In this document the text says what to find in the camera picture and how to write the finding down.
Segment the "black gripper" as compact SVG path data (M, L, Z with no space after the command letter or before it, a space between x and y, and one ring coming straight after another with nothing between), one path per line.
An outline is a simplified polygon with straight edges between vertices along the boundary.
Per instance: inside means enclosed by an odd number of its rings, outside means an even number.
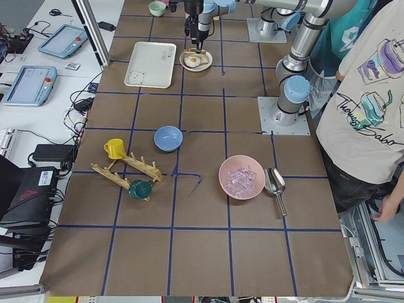
M199 28L197 17L187 17L184 24L184 33L191 39L192 44L196 44L196 52L202 53L205 31Z

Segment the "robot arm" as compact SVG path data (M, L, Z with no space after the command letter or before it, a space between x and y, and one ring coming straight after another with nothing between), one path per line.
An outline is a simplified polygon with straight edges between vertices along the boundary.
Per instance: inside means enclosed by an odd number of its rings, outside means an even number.
M185 34L196 46L196 53L202 53L203 42L208 38L214 17L227 15L235 11L237 1L184 1L188 15L185 22Z
M302 103L306 101L310 85L302 76L307 69L311 52L330 19L343 16L356 4L355 1L245 1L270 9L270 20L278 25L292 13L304 12L305 17L297 31L290 52L276 67L280 97L272 106L269 116L279 126L295 123Z

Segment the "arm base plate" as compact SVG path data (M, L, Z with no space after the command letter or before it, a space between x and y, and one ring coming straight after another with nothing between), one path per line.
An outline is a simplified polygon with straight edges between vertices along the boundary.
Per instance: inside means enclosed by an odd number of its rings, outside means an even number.
M286 44L284 30L279 30L274 22L267 22L259 18L248 18L247 29L249 41L266 44Z
M278 108L278 97L258 97L261 132L267 135L310 136L306 113L287 114Z

